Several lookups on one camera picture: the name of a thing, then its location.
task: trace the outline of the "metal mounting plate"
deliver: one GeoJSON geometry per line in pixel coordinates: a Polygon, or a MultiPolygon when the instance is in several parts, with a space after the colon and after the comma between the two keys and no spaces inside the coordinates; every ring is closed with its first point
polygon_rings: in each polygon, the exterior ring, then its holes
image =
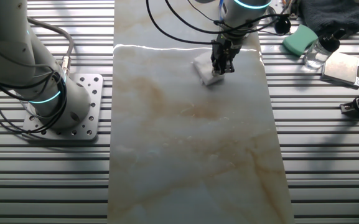
{"type": "MultiPolygon", "coordinates": [[[[63,141],[91,141],[98,135],[98,121],[100,115],[101,96],[103,89],[103,77],[100,74],[70,74],[70,78],[83,85],[91,97],[90,111],[86,118],[70,129],[47,130],[46,133],[23,134],[28,140],[63,140],[63,141]]],[[[24,119],[23,128],[26,130],[35,129],[42,126],[39,119],[27,113],[24,119]]]]}

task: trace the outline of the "marble board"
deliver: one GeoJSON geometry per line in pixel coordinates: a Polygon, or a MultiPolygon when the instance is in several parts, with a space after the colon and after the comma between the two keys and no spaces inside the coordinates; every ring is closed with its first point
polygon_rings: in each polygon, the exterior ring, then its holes
{"type": "MultiPolygon", "coordinates": [[[[150,2],[170,34],[215,38],[150,2]]],[[[187,1],[171,3],[218,30],[187,1]]],[[[196,6],[217,17],[218,1],[196,6]]],[[[210,45],[159,33],[143,0],[116,0],[114,23],[108,223],[294,223],[258,35],[245,40],[236,72],[206,87],[192,60],[210,45]]]]}

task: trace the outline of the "blue led ring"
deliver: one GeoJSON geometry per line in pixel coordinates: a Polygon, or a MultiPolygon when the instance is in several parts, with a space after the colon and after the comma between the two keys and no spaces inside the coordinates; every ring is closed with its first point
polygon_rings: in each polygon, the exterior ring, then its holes
{"type": "Polygon", "coordinates": [[[240,6],[246,7],[248,9],[263,9],[265,7],[268,7],[272,1],[268,2],[267,4],[263,5],[263,6],[250,6],[248,4],[242,3],[240,0],[234,0],[237,4],[239,4],[240,6]]]}
{"type": "Polygon", "coordinates": [[[46,103],[46,102],[49,102],[49,101],[51,101],[51,100],[55,99],[57,96],[59,96],[59,94],[60,94],[60,91],[58,91],[58,92],[55,94],[55,96],[53,96],[53,97],[49,98],[48,100],[44,100],[44,101],[37,101],[37,102],[35,102],[35,101],[29,101],[29,103],[46,103]]]}

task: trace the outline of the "green sponge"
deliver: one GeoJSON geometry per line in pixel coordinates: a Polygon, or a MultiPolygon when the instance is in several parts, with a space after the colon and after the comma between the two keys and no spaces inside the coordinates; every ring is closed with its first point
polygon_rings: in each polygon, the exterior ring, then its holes
{"type": "Polygon", "coordinates": [[[283,40],[283,45],[293,54],[300,57],[315,40],[317,40],[317,35],[313,30],[304,25],[299,25],[295,33],[283,40]]]}

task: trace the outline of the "bolt hole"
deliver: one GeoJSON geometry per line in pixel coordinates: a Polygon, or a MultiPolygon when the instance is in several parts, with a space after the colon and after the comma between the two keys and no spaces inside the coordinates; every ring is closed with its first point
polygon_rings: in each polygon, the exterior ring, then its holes
{"type": "Polygon", "coordinates": [[[78,117],[78,115],[74,112],[70,112],[70,117],[76,121],[76,122],[79,122],[80,121],[80,118],[78,117]]]}

